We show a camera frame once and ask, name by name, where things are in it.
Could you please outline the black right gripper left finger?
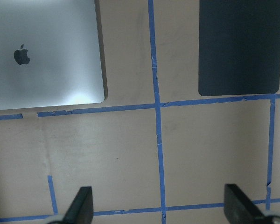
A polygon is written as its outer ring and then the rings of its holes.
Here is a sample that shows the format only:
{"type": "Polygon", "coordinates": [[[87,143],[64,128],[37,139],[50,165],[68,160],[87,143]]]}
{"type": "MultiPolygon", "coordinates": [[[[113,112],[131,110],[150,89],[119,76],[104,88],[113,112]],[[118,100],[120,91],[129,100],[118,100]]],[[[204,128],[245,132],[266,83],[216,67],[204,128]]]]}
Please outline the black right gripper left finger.
{"type": "Polygon", "coordinates": [[[93,216],[92,187],[81,187],[63,217],[63,224],[91,224],[93,216]]]}

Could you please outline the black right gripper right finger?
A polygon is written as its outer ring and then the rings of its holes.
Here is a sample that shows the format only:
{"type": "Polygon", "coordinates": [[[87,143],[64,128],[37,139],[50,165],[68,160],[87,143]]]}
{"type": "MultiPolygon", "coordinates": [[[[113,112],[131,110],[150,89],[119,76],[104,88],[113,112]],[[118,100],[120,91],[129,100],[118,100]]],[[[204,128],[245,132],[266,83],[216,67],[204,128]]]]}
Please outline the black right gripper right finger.
{"type": "Polygon", "coordinates": [[[265,215],[236,184],[224,186],[224,215],[230,224],[263,224],[265,215]]]}

